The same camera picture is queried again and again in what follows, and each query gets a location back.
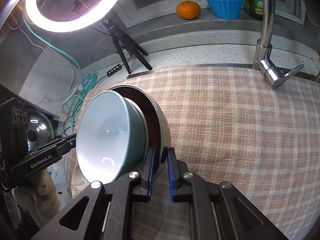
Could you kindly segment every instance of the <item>blue container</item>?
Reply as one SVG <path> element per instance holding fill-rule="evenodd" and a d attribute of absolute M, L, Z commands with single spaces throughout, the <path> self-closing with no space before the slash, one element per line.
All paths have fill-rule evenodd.
<path fill-rule="evenodd" d="M 242 0 L 207 0 L 215 16 L 234 20 L 239 17 Z"/>

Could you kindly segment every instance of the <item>metal screw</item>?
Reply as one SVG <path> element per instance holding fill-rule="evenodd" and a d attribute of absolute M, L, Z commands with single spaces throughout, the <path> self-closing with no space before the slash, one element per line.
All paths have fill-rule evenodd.
<path fill-rule="evenodd" d="M 228 181 L 223 181 L 223 182 L 221 183 L 221 187 L 223 187 L 223 188 L 225 188 L 225 189 L 229 189 L 229 188 L 231 188 L 231 183 L 228 182 Z"/>
<path fill-rule="evenodd" d="M 186 179 L 190 179 L 193 177 L 193 173 L 190 171 L 187 171 L 187 172 L 183 173 L 183 177 L 185 177 Z"/>
<path fill-rule="evenodd" d="M 94 181 L 91 183 L 92 188 L 100 188 L 101 182 L 100 181 Z"/>
<path fill-rule="evenodd" d="M 136 171 L 131 171 L 131 172 L 129 173 L 129 177 L 132 178 L 132 179 L 134 179 L 134 178 L 136 178 L 136 177 L 138 177 L 138 176 L 139 176 L 139 173 L 136 172 Z"/>

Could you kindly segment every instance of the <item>blue gripper pad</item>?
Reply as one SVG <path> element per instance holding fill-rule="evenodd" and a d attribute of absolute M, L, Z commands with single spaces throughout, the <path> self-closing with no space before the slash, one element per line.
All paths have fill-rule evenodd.
<path fill-rule="evenodd" d="M 170 151 L 168 152 L 168 177 L 169 177 L 170 199 L 171 199 L 171 201 L 174 201 L 174 178 L 173 178 L 172 161 L 171 161 Z"/>
<path fill-rule="evenodd" d="M 155 158 L 155 150 L 153 149 L 152 151 L 152 159 L 151 159 L 151 168 L 150 168 L 150 173 L 149 173 L 149 177 L 148 177 L 148 201 L 150 201 L 151 199 L 151 195 L 152 195 L 152 187 L 153 187 L 153 178 L 154 178 L 154 167 L 155 167 L 155 162 L 156 162 L 156 158 Z"/>

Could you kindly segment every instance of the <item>orange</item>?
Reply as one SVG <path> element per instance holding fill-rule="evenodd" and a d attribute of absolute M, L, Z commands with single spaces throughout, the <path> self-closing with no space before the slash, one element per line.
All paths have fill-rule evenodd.
<path fill-rule="evenodd" d="M 183 1 L 177 5 L 176 11 L 179 17 L 191 20 L 200 14 L 200 6 L 193 1 Z"/>

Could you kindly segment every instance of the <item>plaid cloth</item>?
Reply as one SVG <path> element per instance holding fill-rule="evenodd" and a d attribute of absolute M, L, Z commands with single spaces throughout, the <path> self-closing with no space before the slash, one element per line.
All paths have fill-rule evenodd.
<path fill-rule="evenodd" d="M 226 67 L 171 68 L 123 83 L 158 102 L 190 171 L 230 181 L 289 239 L 303 239 L 320 214 L 320 84 L 293 77 L 271 90 L 259 71 Z M 88 93 L 80 116 L 106 89 Z M 73 151 L 69 191 L 76 162 Z M 188 205 L 170 201 L 167 170 L 153 191 L 151 202 L 134 204 L 132 238 L 189 239 Z"/>

